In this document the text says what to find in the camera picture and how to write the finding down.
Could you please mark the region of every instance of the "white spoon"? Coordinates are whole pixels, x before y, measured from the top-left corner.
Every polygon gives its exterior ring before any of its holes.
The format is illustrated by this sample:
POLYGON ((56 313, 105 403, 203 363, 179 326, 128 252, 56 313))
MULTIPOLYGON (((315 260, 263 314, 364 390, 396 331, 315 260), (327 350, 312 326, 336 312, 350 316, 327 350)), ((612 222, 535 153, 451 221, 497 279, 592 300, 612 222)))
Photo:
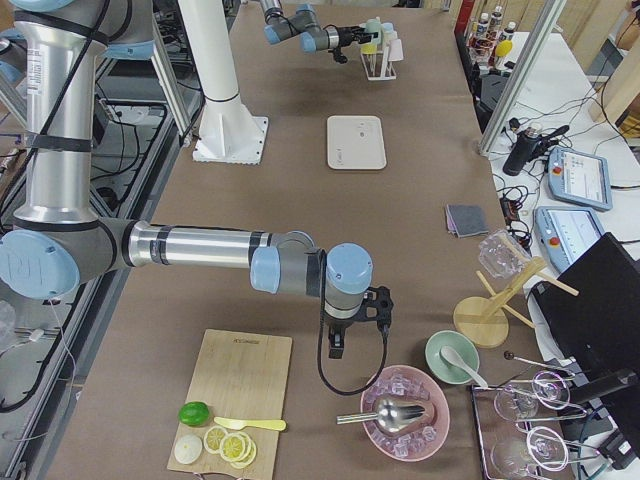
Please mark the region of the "white spoon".
POLYGON ((444 345, 440 349, 440 356, 444 358, 447 362, 449 362, 451 365, 461 368, 465 372, 467 372, 469 376, 473 380, 475 380, 475 382, 478 385, 480 385, 482 388, 489 388, 489 384, 487 383, 487 381, 484 378, 482 378, 478 374, 478 372, 476 372, 473 368, 467 365, 465 361, 462 359, 462 357, 460 356, 460 354, 456 352, 453 348, 451 348, 449 345, 444 345))

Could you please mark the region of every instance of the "silver robot arm segment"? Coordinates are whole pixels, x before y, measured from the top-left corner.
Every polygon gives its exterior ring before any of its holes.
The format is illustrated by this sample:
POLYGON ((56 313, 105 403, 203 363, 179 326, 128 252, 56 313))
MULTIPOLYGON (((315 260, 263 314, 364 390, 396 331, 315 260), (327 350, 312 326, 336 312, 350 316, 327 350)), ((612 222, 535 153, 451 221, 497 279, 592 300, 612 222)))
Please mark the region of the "silver robot arm segment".
MULTIPOLYGON (((325 254, 302 232, 98 217, 89 205, 96 59, 152 55, 151 0, 12 2, 19 7, 16 27, 28 44, 30 132, 27 198, 14 212, 14 229, 0 239, 0 278, 14 291, 49 299, 109 271, 149 263, 246 268, 257 290, 321 298, 334 358, 341 356, 344 330, 353 322, 376 321, 388 332, 389 291, 370 287, 371 258, 357 245, 325 254), (376 315, 370 317, 372 309, 376 315)), ((276 17, 272 23, 281 24, 276 17)), ((316 28, 317 21, 309 26, 316 28)))
POLYGON ((280 0, 260 0, 260 6, 267 24, 264 34, 270 44, 275 45, 300 35, 300 46, 304 52, 329 50, 338 63, 347 62, 347 57, 342 54, 342 47, 348 47, 353 42, 370 42, 377 35, 365 32, 360 26, 328 25, 322 28, 316 11, 308 3, 300 5, 291 17, 284 15, 280 0))

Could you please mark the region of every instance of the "lemon slice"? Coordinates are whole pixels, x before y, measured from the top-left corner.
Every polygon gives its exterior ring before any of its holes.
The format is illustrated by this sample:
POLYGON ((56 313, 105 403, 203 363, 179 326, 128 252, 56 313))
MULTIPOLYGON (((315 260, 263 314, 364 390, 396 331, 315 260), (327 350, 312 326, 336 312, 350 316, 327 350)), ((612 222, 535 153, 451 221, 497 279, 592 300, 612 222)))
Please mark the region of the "lemon slice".
POLYGON ((233 468, 237 468, 238 470, 246 468, 249 465, 251 465, 253 461, 256 459, 257 453, 258 453, 258 447, 256 447, 256 443, 253 440, 251 440, 251 449, 249 450, 249 453, 247 454, 245 459, 241 462, 231 462, 230 465, 233 468))
POLYGON ((195 462, 202 453, 202 440, 199 437, 190 434, 180 437, 173 447, 173 455, 178 463, 190 465, 195 462))
POLYGON ((242 460, 251 445, 244 435, 229 433, 220 442, 220 456, 226 462, 242 460))
POLYGON ((253 439, 249 436, 248 433, 245 432, 236 432, 238 435, 241 435, 245 438, 245 440, 247 441, 247 448, 246 451, 244 452, 244 455, 242 456, 242 458, 236 458, 235 462, 236 463, 241 463, 244 462, 247 458, 249 458, 249 455, 251 454, 251 447, 254 446, 255 447, 255 442, 253 441, 253 439))
POLYGON ((220 444, 222 443, 222 439, 228 434, 229 432, 227 432, 227 429, 220 425, 211 427, 204 434, 204 449, 209 453, 220 453, 220 444))

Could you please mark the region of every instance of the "metal scoop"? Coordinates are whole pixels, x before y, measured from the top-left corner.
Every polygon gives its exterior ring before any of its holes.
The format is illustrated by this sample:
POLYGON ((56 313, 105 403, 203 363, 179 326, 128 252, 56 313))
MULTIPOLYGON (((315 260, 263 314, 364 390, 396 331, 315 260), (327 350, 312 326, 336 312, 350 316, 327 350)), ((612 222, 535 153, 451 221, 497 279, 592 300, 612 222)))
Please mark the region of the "metal scoop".
POLYGON ((425 400, 411 400, 394 395, 376 398, 371 413, 339 415, 338 425, 375 420, 380 430, 390 436, 400 435, 410 426, 418 423, 432 423, 435 417, 433 403, 425 400))

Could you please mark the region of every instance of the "lime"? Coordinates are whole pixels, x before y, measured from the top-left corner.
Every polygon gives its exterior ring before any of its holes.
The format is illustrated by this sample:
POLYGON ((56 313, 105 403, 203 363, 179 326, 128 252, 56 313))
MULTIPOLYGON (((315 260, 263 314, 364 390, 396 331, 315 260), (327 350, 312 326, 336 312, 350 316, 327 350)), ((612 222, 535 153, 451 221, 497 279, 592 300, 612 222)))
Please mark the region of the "lime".
POLYGON ((185 403, 178 412, 178 420, 190 427, 204 425, 209 421, 209 407, 203 402, 185 403))
POLYGON ((220 453, 220 443, 229 432, 220 425, 215 425, 204 434, 204 449, 209 453, 220 453))

